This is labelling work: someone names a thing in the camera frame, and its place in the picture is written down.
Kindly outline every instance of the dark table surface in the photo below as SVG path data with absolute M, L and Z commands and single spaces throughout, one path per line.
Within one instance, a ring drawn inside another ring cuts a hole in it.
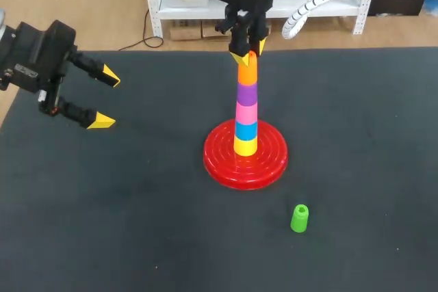
M 120 86 L 71 70 L 62 94 L 115 126 L 19 92 L 1 127 L 1 292 L 437 291 L 438 49 L 263 55 L 259 115 L 291 157 L 252 192 L 202 164 L 235 109 L 229 55 L 93 55 Z

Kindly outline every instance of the purple ring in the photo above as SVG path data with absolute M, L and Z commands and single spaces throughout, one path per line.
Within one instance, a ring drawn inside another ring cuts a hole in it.
M 237 84 L 237 101 L 242 106 L 252 106 L 257 103 L 257 82 L 253 85 Z

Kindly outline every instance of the white shelf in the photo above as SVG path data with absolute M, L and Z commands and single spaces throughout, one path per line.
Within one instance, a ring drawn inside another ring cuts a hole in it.
M 274 0 L 266 14 L 268 18 L 287 18 L 307 0 Z M 161 20 L 208 20 L 224 18 L 225 3 L 209 0 L 202 8 L 170 7 L 167 0 L 161 0 L 158 17 Z M 310 16 L 356 16 L 359 0 L 334 0 L 313 10 Z

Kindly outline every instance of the metal shelf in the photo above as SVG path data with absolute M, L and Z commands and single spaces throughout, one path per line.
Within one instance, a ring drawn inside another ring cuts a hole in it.
M 268 18 L 287 18 L 307 0 L 274 0 L 272 8 L 266 13 Z M 209 20 L 224 18 L 225 3 L 209 0 L 208 6 L 201 8 L 170 7 L 162 0 L 158 17 L 161 20 Z M 335 0 L 313 10 L 310 16 L 357 16 L 359 0 Z
M 274 0 L 268 18 L 287 18 L 307 0 Z M 362 34 L 371 0 L 334 0 L 311 11 L 310 16 L 356 16 L 353 34 Z M 170 6 L 169 0 L 148 0 L 154 36 L 163 36 L 162 20 L 209 20 L 224 18 L 225 3 L 209 0 L 201 8 Z

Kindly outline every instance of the red plastic base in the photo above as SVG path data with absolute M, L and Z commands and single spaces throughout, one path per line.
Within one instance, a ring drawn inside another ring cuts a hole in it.
M 283 136 L 270 124 L 260 120 L 258 123 L 257 152 L 251 157 L 241 157 L 234 152 L 234 120 L 220 124 L 208 135 L 204 165 L 222 185 L 241 190 L 260 189 L 284 173 L 287 145 Z

